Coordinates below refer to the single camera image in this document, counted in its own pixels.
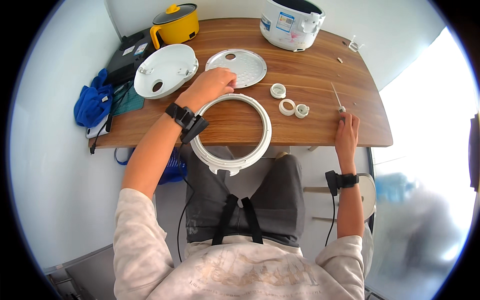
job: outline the yellow handle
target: yellow handle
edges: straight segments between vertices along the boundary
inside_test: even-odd
[[[161,28],[162,27],[160,25],[153,25],[152,28],[150,28],[150,36],[152,37],[153,45],[157,50],[160,49],[160,43],[158,42],[158,39],[156,37],[156,32]]]
[[[174,12],[178,12],[180,10],[180,7],[178,7],[176,4],[170,5],[167,10],[165,11],[167,14],[171,14]]]

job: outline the gray pants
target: gray pants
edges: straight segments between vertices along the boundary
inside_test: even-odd
[[[208,151],[223,159],[233,159],[227,147],[209,147]],[[195,189],[186,209],[187,242],[213,238],[223,207],[230,194],[225,185],[227,171],[215,175],[191,153],[187,164],[188,182]],[[187,187],[188,200],[192,189]],[[293,155],[277,159],[262,184],[251,197],[264,239],[298,247],[303,234],[305,205],[301,187],[301,166]],[[243,208],[235,207],[226,235],[251,236]]]

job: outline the printed graphic on sweatshirt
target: printed graphic on sweatshirt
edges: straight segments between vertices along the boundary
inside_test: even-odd
[[[206,252],[202,255],[202,263],[195,269],[200,273],[198,282],[204,285],[221,283],[244,287],[261,282],[276,287],[298,284],[318,286],[308,261],[291,253],[281,258],[255,260],[238,250],[222,250],[219,256],[209,256]]]

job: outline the wooden table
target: wooden table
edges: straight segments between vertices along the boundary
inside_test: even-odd
[[[115,116],[111,132],[99,136],[97,148],[135,147],[165,108],[204,71],[207,60],[231,48],[253,51],[267,64],[267,74],[259,83],[236,89],[235,93],[250,96],[265,108],[272,122],[271,145],[334,145],[340,115],[330,82],[347,112],[361,120],[359,146],[393,144],[378,90],[360,54],[346,46],[349,40],[320,31],[310,48],[292,52],[271,45],[260,33],[259,23],[259,19],[251,18],[200,21],[199,34],[185,43],[193,48],[200,63],[194,78],[167,97],[146,99],[140,110]],[[309,106],[308,116],[298,119],[282,115],[278,110],[280,100],[270,95],[274,83],[283,84],[287,98],[295,104]],[[204,117],[210,125],[200,134],[203,145],[257,145],[260,141],[262,121],[247,103],[224,101],[212,106]]]

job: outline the perforated metal plate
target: perforated metal plate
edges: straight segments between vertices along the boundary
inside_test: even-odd
[[[207,61],[205,71],[217,67],[229,68],[237,75],[237,85],[233,88],[254,85],[267,74],[267,64],[264,59],[244,49],[228,49],[215,54]]]

